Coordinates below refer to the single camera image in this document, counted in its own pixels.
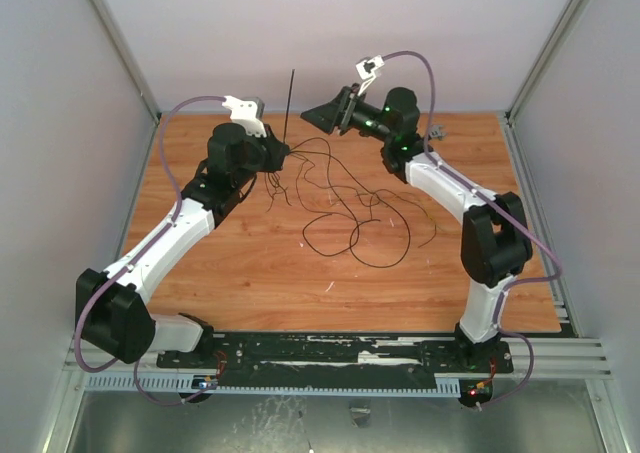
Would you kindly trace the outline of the black zip tie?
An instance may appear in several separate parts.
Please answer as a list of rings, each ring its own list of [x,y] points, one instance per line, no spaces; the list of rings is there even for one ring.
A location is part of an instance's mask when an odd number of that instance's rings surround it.
[[[290,117],[290,108],[291,108],[291,102],[292,102],[293,86],[294,86],[294,81],[295,81],[295,73],[296,73],[296,69],[292,68],[291,72],[290,72],[290,78],[289,78],[287,103],[286,103],[286,109],[285,109],[285,115],[284,115],[284,123],[283,123],[283,131],[282,131],[282,142],[283,143],[286,143],[286,140],[287,140],[289,117]]]

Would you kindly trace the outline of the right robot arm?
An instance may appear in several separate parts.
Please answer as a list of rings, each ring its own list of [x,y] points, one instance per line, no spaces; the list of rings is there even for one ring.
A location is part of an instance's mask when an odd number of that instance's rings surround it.
[[[460,223],[460,256],[470,288],[454,329],[453,356],[466,371],[487,365],[498,355],[509,284],[533,254],[530,239],[517,228],[526,222],[519,196],[485,189],[450,167],[419,134],[420,111],[410,89],[391,89],[376,108],[355,86],[345,86],[334,99],[300,116],[326,134],[356,130],[380,140],[387,171],[426,193]]]

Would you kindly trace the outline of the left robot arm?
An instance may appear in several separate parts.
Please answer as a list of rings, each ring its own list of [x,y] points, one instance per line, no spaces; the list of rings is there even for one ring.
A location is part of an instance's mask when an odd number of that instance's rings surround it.
[[[208,323],[185,313],[153,315],[147,305],[182,257],[246,199],[258,174],[280,171],[289,152],[269,126],[258,134],[239,123],[216,126],[206,158],[167,216],[119,260],[78,277],[74,341],[125,364],[173,351],[193,367],[208,365],[215,354]]]

